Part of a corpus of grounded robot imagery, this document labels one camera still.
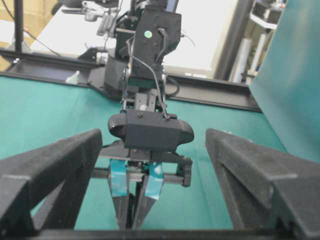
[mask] white table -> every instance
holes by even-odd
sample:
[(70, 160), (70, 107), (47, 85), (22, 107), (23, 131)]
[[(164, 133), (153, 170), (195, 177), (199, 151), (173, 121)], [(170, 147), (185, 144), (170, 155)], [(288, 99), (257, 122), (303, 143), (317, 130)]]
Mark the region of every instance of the white table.
[[(182, 14), (182, 29), (195, 41), (193, 46), (189, 39), (182, 38), (177, 49), (164, 58), (163, 64), (171, 73), (213, 75), (213, 57), (221, 41), (221, 33), (228, 17), (228, 11), (235, 0), (206, 1), (194, 9), (190, 1), (180, 1), (177, 12)], [(130, 0), (123, 0), (120, 15), (129, 9)], [(77, 57), (89, 47), (103, 46), (104, 38), (97, 36), (101, 18), (96, 22), (85, 21), (84, 15), (65, 14), (61, 10), (55, 14), (38, 39), (63, 56)], [(107, 47), (114, 47), (114, 39), (110, 39)], [(31, 49), (35, 52), (48, 53), (48, 50), (34, 42)]]

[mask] wire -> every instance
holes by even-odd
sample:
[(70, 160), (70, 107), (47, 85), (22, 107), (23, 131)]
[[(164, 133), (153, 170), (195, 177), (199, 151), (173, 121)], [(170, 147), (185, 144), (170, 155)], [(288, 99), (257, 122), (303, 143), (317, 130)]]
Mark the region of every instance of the wire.
[[(2, 4), (4, 5), (5, 10), (7, 11), (7, 13), (10, 15), (10, 17), (13, 19), (13, 21), (16, 21), (15, 17), (12, 15), (12, 13), (10, 12), (5, 0), (1, 0)], [(49, 51), (51, 51), (52, 53), (56, 54), (57, 56), (61, 56), (59, 53), (57, 53), (56, 51), (53, 51), (51, 48), (49, 48), (47, 45), (45, 45), (44, 43), (42, 43), (41, 41), (39, 41), (35, 36), (33, 36), (29, 31), (23, 29), (23, 31), (25, 33), (27, 33), (31, 38), (33, 38), (35, 41), (37, 41), (38, 43), (40, 43), (42, 46), (44, 46), (45, 48), (47, 48)]]
[[(116, 20), (117, 20), (117, 17), (118, 17), (118, 15), (119, 15), (119, 12), (121, 11), (121, 7), (122, 7), (122, 3), (123, 3), (123, 2), (124, 2), (124, 0), (121, 0), (119, 9), (118, 9), (118, 11), (116, 12), (115, 17), (114, 17), (114, 19), (113, 19), (113, 21), (112, 21), (111, 28), (112, 28), (112, 26), (115, 24), (115, 22), (116, 22)], [(109, 32), (108, 32), (108, 36), (106, 37), (106, 39), (105, 39), (105, 41), (104, 41), (104, 47), (103, 47), (103, 51), (104, 51), (104, 52), (107, 50), (107, 41), (109, 40), (109, 36), (110, 36)]]
[(127, 48), (128, 48), (128, 54), (132, 59), (134, 59), (134, 60), (138, 61), (139, 63), (141, 63), (142, 65), (146, 66), (151, 71), (151, 73), (153, 74), (155, 85), (156, 85), (156, 90), (158, 92), (158, 99), (159, 99), (159, 102), (160, 102), (160, 105), (161, 105), (161, 108), (162, 108), (162, 111), (163, 111), (163, 115), (164, 115), (164, 117), (166, 119), (169, 119), (170, 116), (167, 115), (166, 106), (165, 106), (164, 102), (162, 101), (161, 91), (160, 91), (157, 75), (156, 75), (155, 71), (148, 64), (146, 64), (144, 61), (142, 61), (139, 58), (137, 58), (137, 57), (132, 55), (130, 40), (131, 40), (131, 38), (126, 41), (126, 45), (127, 45)]
[(173, 97), (177, 96), (178, 93), (180, 92), (180, 85), (179, 85), (179, 83), (178, 83), (176, 80), (174, 80), (172, 77), (167, 76), (166, 79), (168, 79), (170, 82), (172, 82), (174, 85), (176, 85), (176, 90), (175, 90), (175, 92), (173, 92), (173, 93), (166, 93), (166, 94), (165, 94), (168, 98), (173, 98)]
[(197, 47), (195, 42), (190, 37), (188, 37), (186, 34), (181, 34), (181, 37), (183, 37), (183, 38), (186, 37), (187, 39), (189, 39), (192, 42), (193, 46)]

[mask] metal rod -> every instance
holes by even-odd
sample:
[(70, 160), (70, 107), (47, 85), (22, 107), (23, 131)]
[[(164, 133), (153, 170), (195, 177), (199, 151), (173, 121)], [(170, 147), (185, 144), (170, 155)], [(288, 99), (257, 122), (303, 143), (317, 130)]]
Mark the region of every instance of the metal rod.
[(37, 61), (40, 63), (50, 63), (53, 65), (59, 66), (68, 66), (73, 68), (81, 68), (81, 69), (95, 69), (98, 67), (103, 67), (103, 64), (97, 64), (96, 62), (75, 59), (71, 57), (64, 57), (64, 56), (53, 56), (41, 53), (24, 53), (24, 52), (16, 52), (6, 50), (0, 47), (0, 56), (7, 57), (7, 58), (19, 58), (19, 59), (27, 59), (30, 61)]
[(24, 3), (23, 0), (14, 0), (14, 38), (15, 51), (22, 52), (24, 41)]
[[(253, 60), (252, 60), (252, 64), (251, 64), (251, 68), (250, 68), (250, 71), (249, 71), (250, 75), (255, 75), (255, 71), (256, 71), (256, 69), (258, 67), (258, 62), (259, 62), (261, 54), (262, 54), (262, 52), (264, 50), (264, 47), (265, 47), (265, 44), (266, 44), (266, 40), (267, 40), (267, 33), (264, 32), (264, 33), (261, 34), (259, 42), (258, 42), (258, 46), (256, 47), (256, 51), (255, 51), (255, 54), (254, 54), (254, 57), (253, 57)], [(246, 84), (251, 84), (252, 80), (253, 80), (253, 78), (248, 77), (246, 79)]]
[(246, 70), (246, 64), (248, 56), (251, 50), (252, 39), (243, 38), (238, 54), (236, 55), (235, 63), (229, 78), (229, 81), (232, 83), (241, 83), (243, 76), (242, 73)]
[(4, 237), (4, 240), (277, 240), (293, 239), (288, 233), (276, 230), (111, 230), (74, 231), (72, 229), (50, 229), (29, 237)]
[(236, 4), (230, 28), (214, 74), (215, 79), (226, 81), (229, 79), (242, 38), (244, 37), (253, 3), (254, 0), (238, 0)]
[[(137, 171), (128, 170), (127, 174), (130, 175), (130, 180), (133, 182), (141, 183), (143, 180), (144, 174)], [(109, 175), (108, 168), (96, 167), (92, 171), (91, 177), (94, 179), (107, 179)], [(182, 176), (178, 176), (174, 173), (164, 173), (163, 174), (164, 183), (166, 184), (182, 184), (184, 178)]]

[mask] metal frame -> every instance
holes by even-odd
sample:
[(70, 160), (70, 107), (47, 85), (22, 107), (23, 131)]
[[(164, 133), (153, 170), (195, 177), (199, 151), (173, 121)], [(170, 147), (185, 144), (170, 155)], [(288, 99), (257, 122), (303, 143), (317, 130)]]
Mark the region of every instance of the metal frame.
[(235, 230), (268, 226), (320, 238), (319, 163), (210, 128), (205, 145)]
[(246, 31), (254, 0), (238, 1), (223, 44), (214, 78), (228, 80)]
[[(12, 65), (6, 70), (6, 72), (0, 72), (0, 76), (22, 78), (33, 81), (41, 81), (47, 83), (70, 85), (75, 87), (87, 87), (106, 95), (101, 89), (94, 88), (90, 83), (81, 81), (77, 85), (68, 84), (66, 79), (54, 79), (52, 77), (34, 74), (23, 74), (15, 72), (17, 65), (25, 65), (32, 63), (35, 69), (35, 73), (41, 72), (42, 65), (46, 67), (52, 66), (53, 69), (68, 68), (74, 72), (79, 70), (85, 72), (87, 75), (92, 69), (102, 67), (103, 64), (98, 64), (95, 61), (89, 61), (84, 59), (76, 59), (71, 57), (53, 56), (49, 54), (41, 53), (24, 53), (22, 52), (23, 41), (23, 0), (14, 0), (14, 13), (15, 13), (15, 51), (6, 50), (0, 48), (0, 55), (4, 58), (13, 61)], [(61, 73), (65, 76), (64, 70), (57, 72), (57, 75)], [(261, 112), (258, 104), (251, 95), (249, 87), (245, 84), (230, 83), (223, 80), (207, 80), (197, 77), (189, 77), (183, 75), (170, 74), (181, 86), (180, 93), (175, 96), (174, 100), (187, 101), (199, 104), (221, 106), (225, 108), (241, 109), (253, 112)], [(174, 85), (168, 84), (168, 91), (174, 90)]]
[[(280, 240), (280, 229), (243, 230), (73, 230), (102, 148), (94, 129), (0, 161), (0, 238), (3, 240)], [(30, 210), (44, 202), (33, 217)]]

